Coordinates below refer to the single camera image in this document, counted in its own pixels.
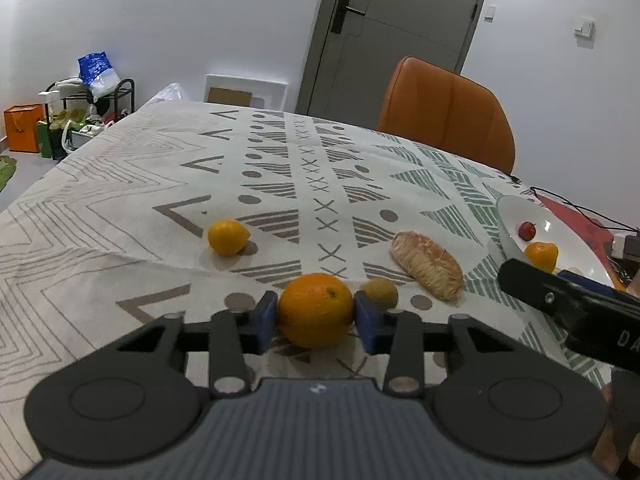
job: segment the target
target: small red fruit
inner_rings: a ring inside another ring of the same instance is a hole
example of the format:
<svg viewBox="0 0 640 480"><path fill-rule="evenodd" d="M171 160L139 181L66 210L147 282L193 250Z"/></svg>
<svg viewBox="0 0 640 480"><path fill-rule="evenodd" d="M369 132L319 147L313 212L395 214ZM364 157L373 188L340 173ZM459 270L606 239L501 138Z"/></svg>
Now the small red fruit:
<svg viewBox="0 0 640 480"><path fill-rule="evenodd" d="M531 222L523 222L518 227L518 236L526 242L533 240L536 236L536 225Z"/></svg>

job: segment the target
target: green mat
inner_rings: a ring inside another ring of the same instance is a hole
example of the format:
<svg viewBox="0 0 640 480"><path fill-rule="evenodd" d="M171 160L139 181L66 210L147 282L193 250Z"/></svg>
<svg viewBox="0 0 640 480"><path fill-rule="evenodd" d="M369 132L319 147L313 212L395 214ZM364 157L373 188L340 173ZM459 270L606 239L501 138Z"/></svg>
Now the green mat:
<svg viewBox="0 0 640 480"><path fill-rule="evenodd" d="M14 176L16 160L8 155L0 155L0 191L9 179Z"/></svg>

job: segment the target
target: door frame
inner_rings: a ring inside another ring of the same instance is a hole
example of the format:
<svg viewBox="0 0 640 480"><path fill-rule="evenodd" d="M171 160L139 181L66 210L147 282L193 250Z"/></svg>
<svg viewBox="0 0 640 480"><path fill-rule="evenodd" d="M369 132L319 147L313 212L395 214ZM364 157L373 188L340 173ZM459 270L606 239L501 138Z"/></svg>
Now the door frame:
<svg viewBox="0 0 640 480"><path fill-rule="evenodd" d="M311 97L316 86L316 79L318 78L318 71L320 69L320 62L322 59L322 53L324 52L324 44L329 35L329 28L331 26L332 19L334 18L335 6L337 0L321 0L318 7L318 16L316 17L316 25L314 27L313 34L311 36L311 42L309 44L309 50L306 54L305 69L302 73L302 82L300 83L300 90L298 93L298 102L296 104L296 113L307 115L309 107L311 106ZM462 50L460 56L456 62L454 72L460 74L462 67L465 63L466 54L471 46L474 33L480 20L480 14L482 14L482 4L484 0L476 0L476 11L469 23L469 28L466 30L465 41L462 44Z"/></svg>

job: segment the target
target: orange box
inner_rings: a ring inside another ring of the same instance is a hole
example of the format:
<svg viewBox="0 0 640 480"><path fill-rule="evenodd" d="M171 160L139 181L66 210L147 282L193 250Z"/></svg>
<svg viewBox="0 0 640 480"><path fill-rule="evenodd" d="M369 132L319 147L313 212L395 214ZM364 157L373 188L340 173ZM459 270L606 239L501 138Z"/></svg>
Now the orange box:
<svg viewBox="0 0 640 480"><path fill-rule="evenodd" d="M13 152L39 152L36 123L43 119L43 105L19 105L5 110L4 127L9 149Z"/></svg>

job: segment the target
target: chair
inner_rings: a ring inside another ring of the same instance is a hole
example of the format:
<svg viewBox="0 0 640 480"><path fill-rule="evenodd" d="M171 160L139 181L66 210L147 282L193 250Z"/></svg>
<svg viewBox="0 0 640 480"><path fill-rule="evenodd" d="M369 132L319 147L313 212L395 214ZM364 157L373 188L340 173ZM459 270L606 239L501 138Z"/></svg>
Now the chair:
<svg viewBox="0 0 640 480"><path fill-rule="evenodd" d="M378 130L511 174L515 146L498 99L486 88L405 57L386 89Z"/></svg>

